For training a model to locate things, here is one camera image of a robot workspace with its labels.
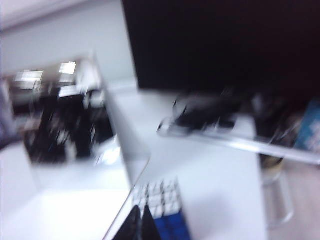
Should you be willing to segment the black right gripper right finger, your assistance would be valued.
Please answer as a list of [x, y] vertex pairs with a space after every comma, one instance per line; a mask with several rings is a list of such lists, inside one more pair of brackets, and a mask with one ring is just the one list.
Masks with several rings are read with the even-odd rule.
[[161, 240], [161, 236], [148, 205], [145, 205], [142, 216], [142, 239]]

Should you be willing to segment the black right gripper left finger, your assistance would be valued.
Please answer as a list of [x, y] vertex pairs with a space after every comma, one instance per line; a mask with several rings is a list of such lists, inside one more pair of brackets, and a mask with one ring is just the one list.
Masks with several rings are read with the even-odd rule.
[[117, 240], [141, 240], [141, 210], [135, 205], [116, 233]]

